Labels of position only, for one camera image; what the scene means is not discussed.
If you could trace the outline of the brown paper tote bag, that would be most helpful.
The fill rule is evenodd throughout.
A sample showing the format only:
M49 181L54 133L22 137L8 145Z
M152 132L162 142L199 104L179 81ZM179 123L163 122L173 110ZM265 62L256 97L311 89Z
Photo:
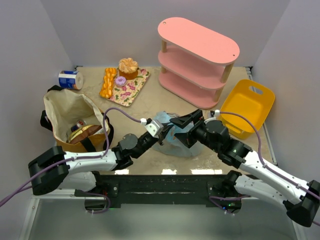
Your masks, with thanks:
M51 87L43 97L45 109L41 113L40 125L51 131L56 145L64 151L74 153L92 153L105 151L107 143L112 143L114 128L109 118L85 94L75 93L57 85ZM86 125L100 125L96 134L76 143L68 143L71 127L77 120L84 120Z

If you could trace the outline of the silver drink can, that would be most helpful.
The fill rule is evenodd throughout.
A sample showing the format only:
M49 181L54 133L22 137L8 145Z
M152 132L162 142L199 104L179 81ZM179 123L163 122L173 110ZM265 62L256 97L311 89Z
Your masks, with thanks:
M81 127L84 127L87 123L83 119L79 119L76 121L76 123L70 128L71 132L74 132Z

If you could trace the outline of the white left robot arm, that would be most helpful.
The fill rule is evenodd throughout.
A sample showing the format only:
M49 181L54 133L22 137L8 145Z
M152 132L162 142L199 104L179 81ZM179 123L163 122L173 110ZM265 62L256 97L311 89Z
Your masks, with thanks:
M166 124L158 136L148 131L140 137L127 134L106 155L103 152L67 152L61 146L54 146L28 164L32 192L36 196L48 194L58 189L67 175L127 168L133 164L132 159L138 159L154 144L160 144L171 127Z

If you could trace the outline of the brown chips bag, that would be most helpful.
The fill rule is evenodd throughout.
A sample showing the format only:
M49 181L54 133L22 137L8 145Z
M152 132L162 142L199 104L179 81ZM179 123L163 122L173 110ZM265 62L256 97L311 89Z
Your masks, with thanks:
M67 142L69 144L74 145L84 140L85 138L96 134L101 129L102 129L101 125L89 124L89 125L82 126L81 128L71 133L71 135L68 137Z

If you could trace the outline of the blue printed plastic bag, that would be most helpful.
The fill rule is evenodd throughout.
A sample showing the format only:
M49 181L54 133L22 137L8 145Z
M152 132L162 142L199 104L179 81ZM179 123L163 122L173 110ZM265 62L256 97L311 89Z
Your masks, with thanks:
M175 137L175 134L186 133L191 130L193 126L193 122L189 123L185 128L173 125L163 140L163 145L156 143L152 146L152 149L165 155L175 157L191 158L200 155L204 149L204 146L201 143L196 142L191 148L188 148Z

